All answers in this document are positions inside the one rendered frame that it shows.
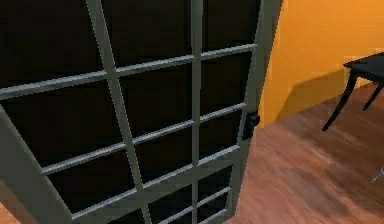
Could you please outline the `black table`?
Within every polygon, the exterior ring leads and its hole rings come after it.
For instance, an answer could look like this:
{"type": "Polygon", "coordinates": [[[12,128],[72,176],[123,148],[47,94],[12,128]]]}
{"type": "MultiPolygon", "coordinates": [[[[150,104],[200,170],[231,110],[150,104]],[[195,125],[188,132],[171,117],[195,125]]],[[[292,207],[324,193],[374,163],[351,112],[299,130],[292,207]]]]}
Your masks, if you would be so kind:
{"type": "Polygon", "coordinates": [[[323,132],[328,130],[328,128],[332,125],[332,123],[336,120],[337,116],[342,111],[355,88],[358,78],[367,79],[377,84],[375,91],[372,93],[369,100],[362,108],[363,111],[366,111],[370,107],[381,90],[384,88],[384,52],[347,62],[344,64],[344,67],[349,69],[347,85],[338,105],[334,109],[330,118],[324,124],[322,128],[323,132]]]}

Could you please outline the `grey glazed room door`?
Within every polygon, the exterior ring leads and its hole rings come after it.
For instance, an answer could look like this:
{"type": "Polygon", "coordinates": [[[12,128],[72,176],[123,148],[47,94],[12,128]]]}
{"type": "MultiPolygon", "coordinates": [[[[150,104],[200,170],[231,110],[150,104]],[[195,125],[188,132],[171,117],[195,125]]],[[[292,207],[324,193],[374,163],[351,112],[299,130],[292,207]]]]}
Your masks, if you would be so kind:
{"type": "Polygon", "coordinates": [[[224,224],[282,2],[0,0],[0,202],[22,224],[224,224]]]}

